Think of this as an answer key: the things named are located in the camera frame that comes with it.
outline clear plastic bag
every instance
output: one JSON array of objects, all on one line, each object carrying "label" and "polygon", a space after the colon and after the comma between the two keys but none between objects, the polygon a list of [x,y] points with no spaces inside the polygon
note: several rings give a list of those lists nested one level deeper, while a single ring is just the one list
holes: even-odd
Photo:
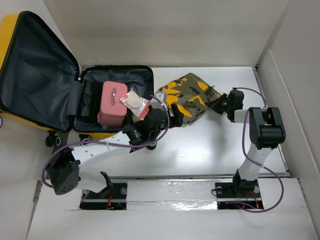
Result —
[{"label": "clear plastic bag", "polygon": [[145,119],[145,116],[149,112],[149,100],[140,97],[133,89],[120,98],[120,100],[140,120]]}]

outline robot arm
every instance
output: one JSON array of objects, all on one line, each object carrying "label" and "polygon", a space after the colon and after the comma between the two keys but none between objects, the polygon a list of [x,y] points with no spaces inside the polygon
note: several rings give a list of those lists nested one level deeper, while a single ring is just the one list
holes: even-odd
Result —
[{"label": "robot arm", "polygon": [[243,108],[244,94],[234,88],[229,95],[222,95],[221,98],[209,104],[219,114],[227,113],[227,118],[232,123],[244,123],[249,125],[251,145],[249,152],[244,149],[244,135],[242,136],[242,150],[246,156],[243,164],[236,171],[232,183],[216,184],[222,187],[218,197],[245,197],[258,185],[258,176],[265,160],[279,144],[286,139],[286,131],[281,118],[280,110],[277,107]]},{"label": "robot arm", "polygon": [[99,193],[102,198],[107,196],[112,190],[109,176],[105,172],[87,176],[84,170],[113,156],[129,154],[150,144],[154,147],[162,130],[181,127],[184,115],[179,112],[177,105],[171,105],[173,116],[170,116],[165,105],[166,94],[157,92],[154,96],[157,100],[150,101],[151,107],[143,121],[131,124],[96,144],[84,142],[83,145],[59,152],[46,168],[55,194],[63,195],[80,188]]}]

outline yellow camouflage fabric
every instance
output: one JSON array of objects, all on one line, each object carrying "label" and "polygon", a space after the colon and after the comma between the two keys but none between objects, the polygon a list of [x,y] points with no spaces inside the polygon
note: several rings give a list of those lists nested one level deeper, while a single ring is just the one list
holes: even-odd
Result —
[{"label": "yellow camouflage fabric", "polygon": [[208,109],[206,103],[221,97],[213,87],[191,72],[158,91],[166,92],[166,104],[169,108],[171,104],[177,104],[179,111],[184,114],[184,124],[193,123]]}]

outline white cardboard wall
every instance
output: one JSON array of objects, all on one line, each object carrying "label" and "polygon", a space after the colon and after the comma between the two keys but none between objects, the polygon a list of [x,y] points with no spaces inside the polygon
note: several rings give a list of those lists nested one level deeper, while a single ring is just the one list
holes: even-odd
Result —
[{"label": "white cardboard wall", "polygon": [[287,138],[282,145],[293,177],[300,178],[320,233],[320,1],[291,0],[258,73],[270,105],[278,106]]},{"label": "white cardboard wall", "polygon": [[81,65],[254,66],[288,0],[44,0]]},{"label": "white cardboard wall", "polygon": [[[41,16],[66,44],[42,0],[2,0],[0,19],[25,10]],[[45,146],[46,136],[45,131],[3,119],[0,128],[0,238],[3,240],[27,238],[37,180],[52,151]]]}]

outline bolt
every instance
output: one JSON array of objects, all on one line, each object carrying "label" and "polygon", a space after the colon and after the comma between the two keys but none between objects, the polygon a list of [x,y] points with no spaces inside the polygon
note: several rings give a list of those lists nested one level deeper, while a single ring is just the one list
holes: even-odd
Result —
[{"label": "bolt", "polygon": [[122,187],[122,188],[120,189],[120,193],[121,193],[122,195],[127,194],[127,189],[126,189],[125,187]]},{"label": "bolt", "polygon": [[255,186],[253,191],[255,194],[258,194],[258,193],[260,193],[260,188],[258,186]]},{"label": "bolt", "polygon": [[217,187],[215,188],[215,192],[216,192],[217,194],[222,194],[222,193],[223,193],[222,187],[221,187],[221,186],[217,186]]}]

